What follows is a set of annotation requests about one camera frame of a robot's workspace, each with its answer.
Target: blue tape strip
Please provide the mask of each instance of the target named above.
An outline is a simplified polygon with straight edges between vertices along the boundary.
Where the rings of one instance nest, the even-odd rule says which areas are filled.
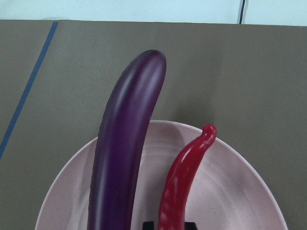
[[[0,159],[1,159],[2,155],[3,155],[3,152],[5,150],[6,145],[7,145],[8,141],[9,141],[9,139],[10,139],[10,136],[12,134],[12,131],[14,129],[16,121],[17,121],[17,119],[19,117],[19,114],[20,114],[21,110],[23,109],[24,103],[25,103],[25,101],[26,101],[26,99],[27,99],[27,97],[29,95],[29,92],[31,90],[31,87],[33,85],[35,77],[36,77],[36,75],[37,75],[37,73],[39,71],[39,68],[40,68],[43,60],[44,60],[44,57],[45,57],[46,52],[47,52],[47,50],[49,48],[49,45],[51,43],[52,37],[53,37],[53,35],[54,35],[55,31],[56,31],[57,26],[58,26],[58,22],[53,22],[53,24],[52,24],[52,26],[51,26],[51,28],[49,30],[48,36],[46,38],[46,41],[44,43],[44,46],[43,46],[43,48],[42,48],[42,50],[41,50],[41,52],[39,54],[39,57],[38,57],[35,65],[34,65],[34,68],[32,70],[30,78],[29,78],[29,80],[28,80],[28,82],[27,82],[27,84],[25,86],[24,92],[23,92],[23,94],[22,94],[22,96],[21,96],[21,98],[19,100],[19,103],[18,103],[18,105],[16,107],[16,110],[15,110],[15,112],[13,114],[13,117],[12,117],[10,123],[9,123],[9,126],[8,126],[5,134],[4,134],[3,140],[2,140],[1,145],[0,145]]]

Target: plate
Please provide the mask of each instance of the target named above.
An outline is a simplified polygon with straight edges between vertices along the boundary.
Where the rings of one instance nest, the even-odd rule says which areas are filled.
[[[200,134],[200,129],[182,123],[150,122],[131,230],[141,230],[144,221],[154,221],[157,226],[167,172],[183,147]],[[86,230],[96,141],[87,143],[60,171],[43,202],[35,230]],[[264,181],[240,154],[218,138],[197,170],[185,217],[199,230],[287,230]]]

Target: blue tape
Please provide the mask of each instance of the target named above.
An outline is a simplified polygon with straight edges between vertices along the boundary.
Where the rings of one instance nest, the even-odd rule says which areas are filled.
[[[52,40],[52,37],[53,37],[53,35],[54,35],[54,33],[55,33],[56,29],[57,29],[57,26],[58,26],[58,22],[53,22],[53,24],[52,24],[52,26],[51,26],[51,28],[49,30],[48,36],[46,38],[46,41],[44,43],[44,46],[43,46],[42,50],[40,51],[38,59],[37,59],[35,65],[34,65],[34,68],[32,70],[30,78],[29,78],[29,80],[28,80],[28,82],[27,82],[27,84],[25,86],[24,92],[23,92],[23,94],[22,94],[22,96],[21,96],[21,98],[19,100],[19,103],[18,103],[18,105],[17,105],[17,107],[15,109],[15,112],[13,114],[13,117],[12,117],[10,123],[9,123],[9,126],[8,126],[5,134],[4,134],[3,140],[2,140],[1,145],[0,145],[0,159],[1,159],[2,155],[3,155],[3,152],[5,150],[6,145],[7,145],[8,141],[9,141],[9,139],[10,139],[10,136],[12,134],[14,126],[15,126],[15,124],[17,122],[18,117],[19,117],[19,114],[20,114],[21,110],[23,109],[24,103],[25,103],[25,101],[26,101],[26,99],[27,99],[27,97],[29,95],[29,92],[31,90],[31,87],[33,85],[35,77],[36,77],[36,75],[37,75],[37,73],[39,71],[39,68],[40,68],[43,60],[44,60],[44,57],[45,57],[46,52],[47,52],[47,50],[49,48],[49,45],[50,45],[51,40]]]

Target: purple eggplant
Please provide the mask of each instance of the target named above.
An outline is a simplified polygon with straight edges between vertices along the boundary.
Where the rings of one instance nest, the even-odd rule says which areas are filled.
[[[142,148],[165,72],[165,56],[148,50],[112,91],[95,150],[87,230],[130,230]]]

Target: chili pepper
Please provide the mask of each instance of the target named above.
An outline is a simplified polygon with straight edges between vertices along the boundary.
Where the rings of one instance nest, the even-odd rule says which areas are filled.
[[[142,148],[165,72],[165,56],[149,50],[128,65],[113,89],[95,150],[88,230],[130,230]]]
[[[184,230],[189,190],[205,151],[213,144],[216,129],[207,124],[202,134],[191,141],[173,162],[162,193],[159,230]]]

